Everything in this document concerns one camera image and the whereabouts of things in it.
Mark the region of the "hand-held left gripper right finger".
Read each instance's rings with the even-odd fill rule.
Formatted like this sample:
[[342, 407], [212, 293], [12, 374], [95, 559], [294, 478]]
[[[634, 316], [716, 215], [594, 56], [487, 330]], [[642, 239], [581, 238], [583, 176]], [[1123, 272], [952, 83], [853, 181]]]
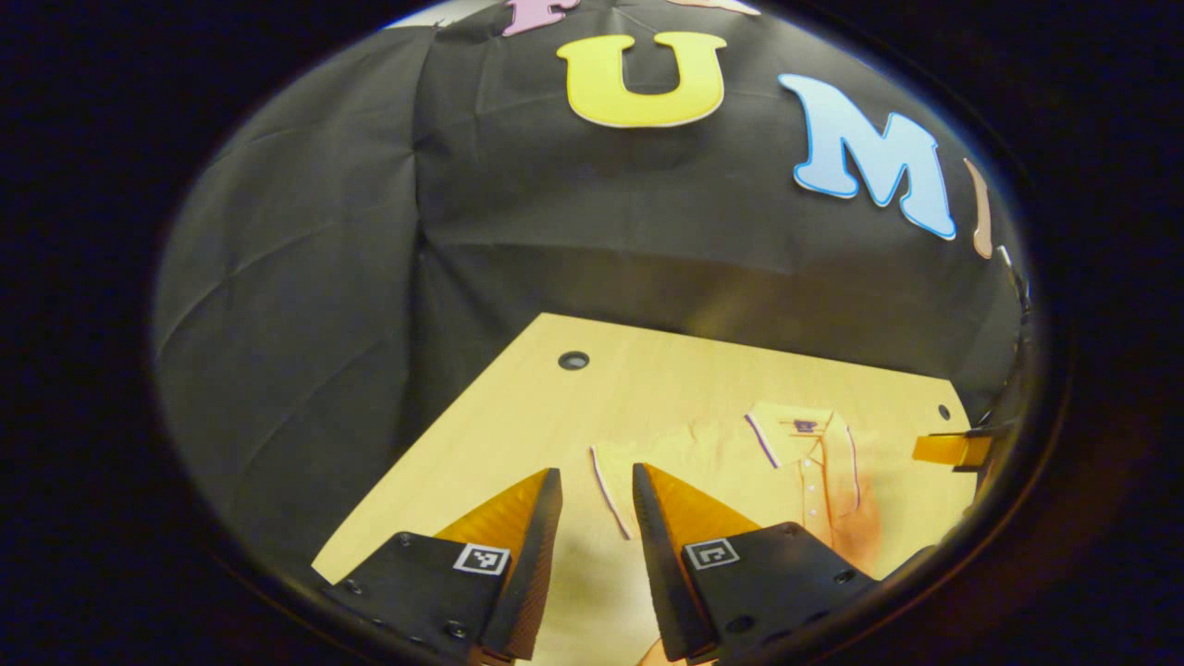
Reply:
[[656, 465], [633, 465], [633, 504], [668, 660], [748, 660], [876, 585], [804, 526], [757, 525]]

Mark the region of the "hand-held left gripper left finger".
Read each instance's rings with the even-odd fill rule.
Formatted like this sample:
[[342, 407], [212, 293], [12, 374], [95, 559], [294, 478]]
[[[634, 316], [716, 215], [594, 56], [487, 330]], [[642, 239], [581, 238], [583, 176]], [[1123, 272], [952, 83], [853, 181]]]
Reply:
[[435, 662], [516, 662], [536, 649], [564, 505], [545, 468], [440, 530], [399, 532], [322, 593]]

